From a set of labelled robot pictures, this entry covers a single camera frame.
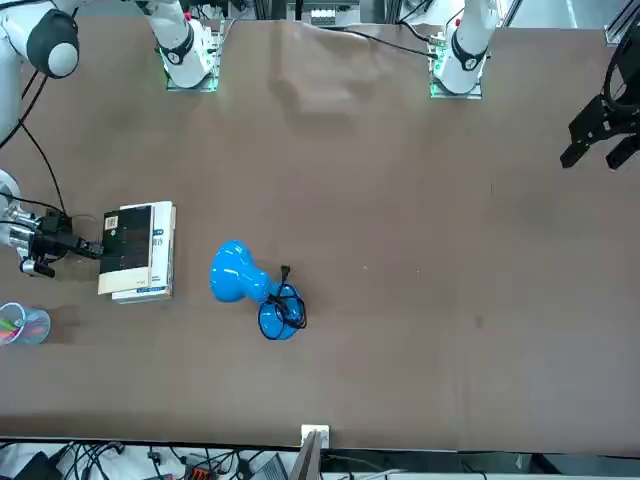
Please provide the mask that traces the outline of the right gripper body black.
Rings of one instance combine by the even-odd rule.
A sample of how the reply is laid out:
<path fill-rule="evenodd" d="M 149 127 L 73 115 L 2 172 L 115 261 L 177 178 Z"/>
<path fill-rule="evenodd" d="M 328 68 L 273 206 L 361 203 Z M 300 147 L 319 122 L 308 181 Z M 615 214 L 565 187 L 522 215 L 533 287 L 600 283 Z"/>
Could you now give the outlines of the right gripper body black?
<path fill-rule="evenodd" d="M 30 256 L 37 260 L 60 258 L 73 252 L 78 245 L 79 236 L 73 231 L 72 219 L 58 210 L 46 210 L 30 241 Z"/>

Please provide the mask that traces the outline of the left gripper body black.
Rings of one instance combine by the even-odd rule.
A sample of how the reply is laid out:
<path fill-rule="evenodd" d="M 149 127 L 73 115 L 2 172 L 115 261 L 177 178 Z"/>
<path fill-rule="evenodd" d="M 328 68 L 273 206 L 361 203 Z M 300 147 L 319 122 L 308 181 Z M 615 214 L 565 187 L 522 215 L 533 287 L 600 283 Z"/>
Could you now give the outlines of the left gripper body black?
<path fill-rule="evenodd" d="M 596 95 L 570 122 L 572 144 L 594 144 L 619 134 L 639 132 L 639 114 L 612 109 Z"/>

